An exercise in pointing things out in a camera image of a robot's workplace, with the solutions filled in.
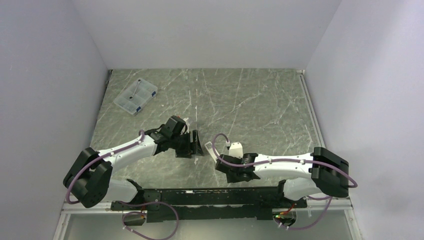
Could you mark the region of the white remote control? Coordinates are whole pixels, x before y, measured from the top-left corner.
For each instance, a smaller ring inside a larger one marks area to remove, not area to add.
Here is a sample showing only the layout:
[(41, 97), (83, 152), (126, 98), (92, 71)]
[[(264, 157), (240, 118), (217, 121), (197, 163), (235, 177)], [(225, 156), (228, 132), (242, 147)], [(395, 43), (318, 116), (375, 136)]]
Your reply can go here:
[(208, 154), (210, 155), (210, 157), (214, 160), (214, 162), (216, 163), (218, 161), (218, 157), (214, 152), (214, 148), (212, 146), (212, 142), (208, 141), (204, 144), (204, 147), (206, 149), (206, 151), (208, 152)]

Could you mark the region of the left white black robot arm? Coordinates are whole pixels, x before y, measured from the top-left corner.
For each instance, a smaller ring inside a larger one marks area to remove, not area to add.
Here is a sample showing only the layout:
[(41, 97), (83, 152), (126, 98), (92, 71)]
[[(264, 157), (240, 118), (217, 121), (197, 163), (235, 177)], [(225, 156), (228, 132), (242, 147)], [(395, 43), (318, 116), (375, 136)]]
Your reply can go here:
[(67, 189), (65, 200), (85, 208), (103, 200), (116, 201), (137, 210), (146, 202), (145, 190), (132, 179), (113, 180), (112, 175), (136, 161), (168, 150), (174, 150), (176, 158), (204, 155), (198, 130), (190, 129), (176, 115), (158, 128), (141, 129), (135, 139), (121, 145), (103, 150), (85, 148), (63, 179)]

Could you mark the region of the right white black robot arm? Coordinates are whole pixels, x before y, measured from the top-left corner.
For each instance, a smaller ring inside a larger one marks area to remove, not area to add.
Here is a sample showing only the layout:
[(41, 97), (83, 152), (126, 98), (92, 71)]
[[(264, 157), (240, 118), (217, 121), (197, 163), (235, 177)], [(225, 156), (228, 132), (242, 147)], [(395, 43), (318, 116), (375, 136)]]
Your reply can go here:
[(221, 154), (216, 158), (215, 169), (226, 175), (228, 183), (280, 177), (282, 186), (275, 194), (275, 200), (282, 208), (314, 194), (347, 198), (349, 189), (357, 187), (349, 176), (348, 161), (324, 147), (293, 156)]

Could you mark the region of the clear plastic organizer box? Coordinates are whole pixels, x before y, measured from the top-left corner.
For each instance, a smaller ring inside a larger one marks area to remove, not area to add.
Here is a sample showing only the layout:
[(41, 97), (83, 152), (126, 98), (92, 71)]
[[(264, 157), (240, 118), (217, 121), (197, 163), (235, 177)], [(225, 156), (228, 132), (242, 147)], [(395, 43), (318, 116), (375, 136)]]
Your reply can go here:
[(136, 116), (158, 93), (158, 87), (138, 78), (124, 89), (113, 101), (127, 113)]

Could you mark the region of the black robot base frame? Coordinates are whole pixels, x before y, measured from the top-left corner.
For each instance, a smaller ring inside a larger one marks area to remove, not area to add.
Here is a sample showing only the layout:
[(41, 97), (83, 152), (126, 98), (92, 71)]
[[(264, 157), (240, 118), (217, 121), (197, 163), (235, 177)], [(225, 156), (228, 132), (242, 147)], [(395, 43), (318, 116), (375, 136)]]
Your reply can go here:
[(143, 207), (148, 223), (175, 220), (242, 219), (271, 220), (278, 211), (305, 209), (307, 201), (283, 197), (277, 186), (230, 188), (147, 188), (131, 205)]

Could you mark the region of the aluminium rail right edge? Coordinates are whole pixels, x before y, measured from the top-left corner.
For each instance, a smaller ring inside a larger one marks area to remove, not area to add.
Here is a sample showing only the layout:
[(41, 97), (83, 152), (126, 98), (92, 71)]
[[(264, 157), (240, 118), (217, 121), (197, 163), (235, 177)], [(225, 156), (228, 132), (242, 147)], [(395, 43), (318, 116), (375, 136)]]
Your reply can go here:
[(308, 90), (308, 87), (307, 87), (307, 83), (306, 83), (306, 79), (305, 79), (305, 70), (304, 69), (297, 69), (296, 75), (298, 77), (299, 83), (300, 83), (301, 88), (302, 88), (303, 95), (304, 95), (305, 100), (306, 100), (308, 114), (309, 114), (309, 117), (312, 121), (313, 130), (315, 132), (315, 138), (318, 141), (319, 146), (325, 148), (326, 144), (325, 144), (325, 141), (324, 141), (324, 138), (323, 138), (323, 135), (322, 135), (322, 132), (321, 132), (321, 128), (320, 128), (320, 125), (319, 125), (319, 122), (318, 122), (318, 118), (317, 118), (317, 115), (316, 115), (316, 112), (315, 112), (315, 109), (314, 109), (314, 106), (313, 106), (313, 103), (312, 103), (312, 99), (310, 97), (310, 93), (309, 93), (309, 90)]

